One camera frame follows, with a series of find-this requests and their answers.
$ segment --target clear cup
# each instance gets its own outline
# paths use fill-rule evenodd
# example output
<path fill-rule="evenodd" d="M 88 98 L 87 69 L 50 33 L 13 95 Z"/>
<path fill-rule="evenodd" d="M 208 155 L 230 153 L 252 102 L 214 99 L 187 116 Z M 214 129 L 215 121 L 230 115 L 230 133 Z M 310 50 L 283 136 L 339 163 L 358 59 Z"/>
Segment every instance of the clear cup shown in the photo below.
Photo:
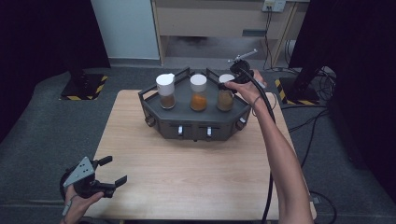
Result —
<path fill-rule="evenodd" d="M 219 77 L 220 83 L 233 80 L 235 77 L 230 74 L 224 74 Z M 219 90 L 217 107 L 221 111 L 230 111 L 233 108 L 233 92 Z"/>
<path fill-rule="evenodd" d="M 195 111 L 203 111 L 206 109 L 206 76 L 201 74 L 193 75 L 190 78 L 191 83 L 191 102 L 190 107 Z"/>
<path fill-rule="evenodd" d="M 175 75 L 170 74 L 162 74 L 157 76 L 157 90 L 160 94 L 161 107 L 164 109 L 173 108 L 176 104 L 175 100 Z"/>

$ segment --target human arm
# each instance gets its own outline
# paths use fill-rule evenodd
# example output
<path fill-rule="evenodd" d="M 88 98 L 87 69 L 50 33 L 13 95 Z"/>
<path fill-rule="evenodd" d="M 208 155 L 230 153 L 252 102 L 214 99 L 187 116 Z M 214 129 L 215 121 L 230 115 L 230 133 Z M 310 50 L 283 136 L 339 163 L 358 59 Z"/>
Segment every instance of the human arm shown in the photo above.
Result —
<path fill-rule="evenodd" d="M 263 82 L 259 71 L 254 71 L 254 77 Z M 313 223 L 309 194 L 300 163 L 293 148 L 273 122 L 264 100 L 258 98 L 259 91 L 251 82 L 247 84 L 227 82 L 225 85 L 239 91 L 256 113 L 276 183 L 279 199 L 279 223 Z"/>
<path fill-rule="evenodd" d="M 78 224 L 79 220 L 87 212 L 88 208 L 98 202 L 104 196 L 103 192 L 97 192 L 90 198 L 84 199 L 77 195 L 74 186 L 70 185 L 67 187 L 64 205 L 67 205 L 71 200 L 71 205 L 64 218 L 61 220 L 61 224 Z"/>

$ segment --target cabinet drawer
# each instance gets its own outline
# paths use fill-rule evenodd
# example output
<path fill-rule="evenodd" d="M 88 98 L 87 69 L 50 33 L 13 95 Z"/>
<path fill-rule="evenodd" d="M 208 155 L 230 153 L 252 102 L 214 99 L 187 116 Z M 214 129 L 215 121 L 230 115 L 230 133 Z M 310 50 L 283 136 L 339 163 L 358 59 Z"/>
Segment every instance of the cabinet drawer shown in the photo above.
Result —
<path fill-rule="evenodd" d="M 263 1 L 156 1 L 160 35 L 240 37 L 244 30 L 265 30 Z M 272 13 L 268 38 L 279 39 L 288 21 L 291 3 Z"/>

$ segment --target black mount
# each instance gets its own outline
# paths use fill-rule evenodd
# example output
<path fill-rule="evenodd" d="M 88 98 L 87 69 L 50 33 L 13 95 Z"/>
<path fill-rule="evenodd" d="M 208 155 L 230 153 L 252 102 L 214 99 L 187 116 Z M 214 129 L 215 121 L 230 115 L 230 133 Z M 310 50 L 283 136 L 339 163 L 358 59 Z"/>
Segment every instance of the black mount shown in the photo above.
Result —
<path fill-rule="evenodd" d="M 95 96 L 103 77 L 102 74 L 72 74 L 61 95 L 63 97 L 78 96 L 81 98 Z"/>
<path fill-rule="evenodd" d="M 280 85 L 285 92 L 286 99 L 291 101 L 318 101 L 319 97 L 315 90 L 309 86 L 309 82 L 298 82 L 295 77 L 280 77 Z"/>

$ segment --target yellow and black hazard tape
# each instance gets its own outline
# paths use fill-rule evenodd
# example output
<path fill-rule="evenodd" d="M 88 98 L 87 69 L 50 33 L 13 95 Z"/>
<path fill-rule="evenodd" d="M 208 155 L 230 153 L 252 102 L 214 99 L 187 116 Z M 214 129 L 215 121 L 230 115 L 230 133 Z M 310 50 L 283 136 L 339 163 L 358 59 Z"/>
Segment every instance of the yellow and black hazard tape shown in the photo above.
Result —
<path fill-rule="evenodd" d="M 68 95 L 68 96 L 61 96 L 60 100 L 94 100 L 99 96 L 99 93 L 102 91 L 103 86 L 107 80 L 107 76 L 103 76 L 102 80 L 99 83 L 98 88 L 94 95 Z"/>
<path fill-rule="evenodd" d="M 275 80 L 276 88 L 279 91 L 280 100 L 285 105 L 319 105 L 319 101 L 312 100 L 289 100 L 286 93 L 283 91 L 282 84 L 279 79 Z"/>

